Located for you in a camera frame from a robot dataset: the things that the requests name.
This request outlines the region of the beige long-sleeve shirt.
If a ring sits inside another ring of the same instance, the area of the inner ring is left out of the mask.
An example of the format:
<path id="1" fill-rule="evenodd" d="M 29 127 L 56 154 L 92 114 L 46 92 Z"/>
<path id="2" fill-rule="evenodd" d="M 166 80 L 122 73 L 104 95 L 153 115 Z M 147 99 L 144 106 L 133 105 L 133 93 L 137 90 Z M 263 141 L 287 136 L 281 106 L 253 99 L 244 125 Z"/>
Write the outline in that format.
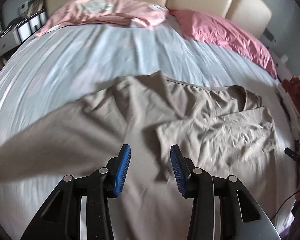
<path id="1" fill-rule="evenodd" d="M 238 176 L 268 215 L 276 206 L 274 120 L 241 86 L 204 88 L 157 72 L 127 76 L 67 103 L 0 146 L 0 223 L 19 239 L 62 176 L 90 175 L 118 154 L 132 159 L 111 202 L 118 239 L 185 239 L 191 201 L 178 192 L 170 147 L 213 176 Z"/>

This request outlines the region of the white polka-dot duvet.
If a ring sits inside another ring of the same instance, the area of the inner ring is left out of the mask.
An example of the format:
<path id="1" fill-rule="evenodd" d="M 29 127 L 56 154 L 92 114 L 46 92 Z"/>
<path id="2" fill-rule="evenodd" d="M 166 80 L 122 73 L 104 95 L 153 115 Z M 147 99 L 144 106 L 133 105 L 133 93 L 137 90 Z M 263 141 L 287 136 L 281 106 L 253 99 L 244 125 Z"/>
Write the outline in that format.
<path id="1" fill-rule="evenodd" d="M 277 96 L 278 81 L 237 53 L 182 37 L 177 22 L 154 29 L 85 24 L 29 38 L 0 72 L 0 146 L 67 103 L 111 87 L 127 76 L 165 77 L 204 88 L 241 86 L 260 96 L 274 120 L 277 231 L 292 220 L 296 167 L 284 149 L 294 145 Z"/>

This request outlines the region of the white bedside shelf unit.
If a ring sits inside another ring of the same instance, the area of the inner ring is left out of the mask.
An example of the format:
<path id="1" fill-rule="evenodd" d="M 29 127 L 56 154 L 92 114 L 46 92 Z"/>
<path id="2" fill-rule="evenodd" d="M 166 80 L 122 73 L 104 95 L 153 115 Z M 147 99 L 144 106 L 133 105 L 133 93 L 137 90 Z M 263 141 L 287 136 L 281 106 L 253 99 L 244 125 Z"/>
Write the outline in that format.
<path id="1" fill-rule="evenodd" d="M 45 0 L 26 2 L 19 11 L 21 15 L 13 19 L 0 33 L 0 57 L 22 45 L 47 21 Z"/>

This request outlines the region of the pink pillow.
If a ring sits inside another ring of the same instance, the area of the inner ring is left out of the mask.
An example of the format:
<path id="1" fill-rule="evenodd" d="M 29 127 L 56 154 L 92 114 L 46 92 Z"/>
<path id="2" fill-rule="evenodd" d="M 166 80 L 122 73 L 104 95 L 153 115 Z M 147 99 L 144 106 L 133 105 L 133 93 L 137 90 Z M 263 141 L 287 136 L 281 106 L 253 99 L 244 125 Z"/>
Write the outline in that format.
<path id="1" fill-rule="evenodd" d="M 277 79 L 277 71 L 269 50 L 258 38 L 231 21 L 217 15 L 193 10 L 170 10 L 187 40 L 213 44 L 232 50 L 249 59 Z"/>
<path id="2" fill-rule="evenodd" d="M 70 25 L 114 24 L 151 29 L 162 24 L 168 9 L 133 0 L 70 0 L 54 12 L 36 32 L 37 37 Z"/>

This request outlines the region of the pink pillow left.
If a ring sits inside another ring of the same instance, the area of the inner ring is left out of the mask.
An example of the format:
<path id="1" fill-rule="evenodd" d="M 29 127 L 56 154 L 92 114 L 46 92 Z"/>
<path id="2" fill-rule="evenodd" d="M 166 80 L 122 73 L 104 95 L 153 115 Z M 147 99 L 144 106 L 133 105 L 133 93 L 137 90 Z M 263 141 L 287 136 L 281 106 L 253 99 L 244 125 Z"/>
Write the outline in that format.
<path id="1" fill-rule="evenodd" d="M 54 12 L 36 32 L 37 37 L 70 25 L 114 24 L 151 29 L 162 24 L 168 9 L 133 0 L 70 0 Z"/>

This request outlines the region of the pink pillow right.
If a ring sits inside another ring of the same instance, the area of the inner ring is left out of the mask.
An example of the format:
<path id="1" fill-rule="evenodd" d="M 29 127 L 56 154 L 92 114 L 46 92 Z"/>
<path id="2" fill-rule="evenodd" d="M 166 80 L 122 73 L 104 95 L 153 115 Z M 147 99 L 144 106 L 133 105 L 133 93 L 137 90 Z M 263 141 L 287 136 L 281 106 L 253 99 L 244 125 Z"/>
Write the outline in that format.
<path id="1" fill-rule="evenodd" d="M 249 59 L 277 79 L 277 71 L 269 50 L 258 38 L 231 21 L 217 15 L 193 10 L 170 10 L 187 40 L 213 44 L 232 50 Z"/>

